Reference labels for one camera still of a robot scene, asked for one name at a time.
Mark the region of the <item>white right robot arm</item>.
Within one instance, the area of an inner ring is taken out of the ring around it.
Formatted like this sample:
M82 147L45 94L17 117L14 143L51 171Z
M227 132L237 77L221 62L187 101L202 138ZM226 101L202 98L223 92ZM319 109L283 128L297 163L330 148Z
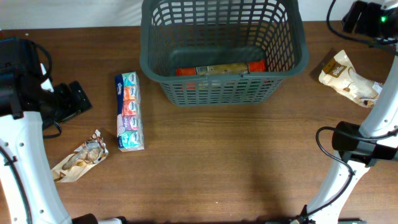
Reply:
M397 55L397 1L355 1L342 20L343 31L328 29L338 37ZM360 178L379 160L397 160L397 61L373 109L362 124L340 122L332 131L333 163L325 181L301 214L289 223L339 223L339 215Z

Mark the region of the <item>orange spaghetti package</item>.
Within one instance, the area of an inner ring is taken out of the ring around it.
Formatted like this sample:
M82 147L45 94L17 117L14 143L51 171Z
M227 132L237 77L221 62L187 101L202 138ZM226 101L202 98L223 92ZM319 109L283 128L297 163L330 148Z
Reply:
M259 60L255 62L239 62L229 63L222 65L207 65L201 67L190 67L190 68L178 68L175 71L176 76L186 77L192 75L198 75L201 77L209 77L214 75L245 75L252 72L265 72L267 70L265 60ZM186 90L206 90L208 88L220 88L220 81L210 81L205 83L196 84L195 82L187 82L183 84L177 84L176 87L179 91Z

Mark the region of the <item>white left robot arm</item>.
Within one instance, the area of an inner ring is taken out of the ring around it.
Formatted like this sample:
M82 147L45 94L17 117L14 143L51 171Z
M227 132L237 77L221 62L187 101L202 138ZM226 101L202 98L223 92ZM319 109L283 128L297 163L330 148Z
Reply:
M1 41L1 185L13 223L96 223L89 213L72 218L55 187L56 180L78 177L105 160L108 150L99 131L50 167L44 130L91 109L78 82L52 85L47 51L17 37Z

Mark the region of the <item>grey plastic basket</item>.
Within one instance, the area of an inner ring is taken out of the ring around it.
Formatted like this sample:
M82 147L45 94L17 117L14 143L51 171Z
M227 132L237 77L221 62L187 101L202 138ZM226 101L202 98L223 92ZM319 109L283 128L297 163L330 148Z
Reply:
M265 72L178 77L178 68L265 60ZM308 65L297 1L146 0L140 66L178 106L256 104ZM179 91L177 84L220 81Z

